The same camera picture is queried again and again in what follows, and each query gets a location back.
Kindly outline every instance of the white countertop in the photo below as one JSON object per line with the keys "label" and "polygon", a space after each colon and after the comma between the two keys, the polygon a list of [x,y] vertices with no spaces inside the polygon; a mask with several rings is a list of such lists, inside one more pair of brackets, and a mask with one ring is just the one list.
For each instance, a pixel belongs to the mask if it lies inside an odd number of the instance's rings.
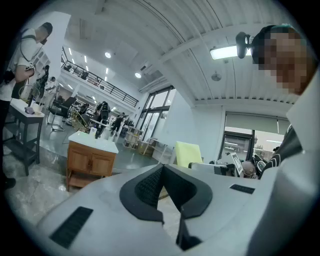
{"label": "white countertop", "polygon": [[102,150],[106,152],[116,153],[119,151],[116,144],[113,141],[108,141],[102,138],[94,138],[92,135],[87,134],[83,131],[77,131],[71,136],[69,136],[69,141],[82,144],[84,146],[94,148],[97,150]]}
{"label": "white countertop", "polygon": [[25,107],[28,107],[28,104],[25,103],[22,99],[12,98],[12,100],[10,102],[10,106],[15,108],[17,111],[19,111],[21,114],[23,114],[27,118],[43,118],[43,117],[45,117],[44,113],[41,113],[41,114],[27,114],[26,111],[25,111]]}

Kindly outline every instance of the black table frame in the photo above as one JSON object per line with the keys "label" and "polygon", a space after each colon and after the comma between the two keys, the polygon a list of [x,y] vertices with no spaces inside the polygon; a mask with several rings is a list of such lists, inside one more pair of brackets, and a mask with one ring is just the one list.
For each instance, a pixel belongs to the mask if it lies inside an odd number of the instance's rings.
{"label": "black table frame", "polygon": [[[25,174],[29,175],[29,165],[33,160],[36,160],[36,163],[40,163],[40,135],[41,135],[41,128],[42,122],[44,117],[27,117],[13,106],[10,105],[9,113],[14,116],[14,121],[6,122],[5,127],[13,134],[11,138],[8,138],[3,141],[3,144],[6,145],[14,155],[18,158],[23,159],[24,163],[24,170]],[[18,120],[17,127],[11,127],[10,124],[16,124]],[[16,139],[16,132],[20,131],[20,123],[24,123],[23,129],[23,140],[22,142]],[[27,141],[27,134],[28,134],[28,125],[31,124],[38,124],[38,131],[36,138],[33,138]]]}

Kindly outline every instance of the yellow chair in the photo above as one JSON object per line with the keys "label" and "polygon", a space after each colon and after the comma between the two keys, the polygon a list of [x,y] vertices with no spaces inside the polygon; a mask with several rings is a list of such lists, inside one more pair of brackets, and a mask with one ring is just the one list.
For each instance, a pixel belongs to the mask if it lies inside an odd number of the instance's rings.
{"label": "yellow chair", "polygon": [[177,141],[175,143],[178,166],[189,167],[189,163],[202,163],[199,145]]}

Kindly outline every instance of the cabinet door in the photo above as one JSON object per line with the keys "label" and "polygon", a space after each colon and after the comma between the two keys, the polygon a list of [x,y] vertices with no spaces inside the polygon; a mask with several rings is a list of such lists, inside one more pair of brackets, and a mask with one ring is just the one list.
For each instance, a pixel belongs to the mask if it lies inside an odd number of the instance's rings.
{"label": "cabinet door", "polygon": [[82,147],[71,146],[68,150],[68,169],[88,173],[91,153]]}
{"label": "cabinet door", "polygon": [[92,154],[90,173],[101,176],[110,176],[114,160],[114,156]]}

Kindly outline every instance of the white table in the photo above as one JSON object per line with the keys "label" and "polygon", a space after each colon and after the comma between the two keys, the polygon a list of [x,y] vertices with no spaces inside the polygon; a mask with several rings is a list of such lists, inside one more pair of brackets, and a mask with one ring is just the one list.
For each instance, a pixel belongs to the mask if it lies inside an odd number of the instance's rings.
{"label": "white table", "polygon": [[[14,121],[5,123],[5,127],[13,134],[9,139],[3,141],[3,143],[12,151],[13,154],[23,159],[25,174],[29,175],[28,166],[33,161],[36,160],[37,164],[40,163],[40,135],[42,122],[44,120],[45,114],[28,114],[25,111],[25,107],[28,104],[22,99],[13,98],[10,102],[9,112],[14,116]],[[24,123],[23,131],[20,131],[20,123]],[[38,124],[37,134],[35,138],[30,139],[32,131],[28,132],[28,125]]]}

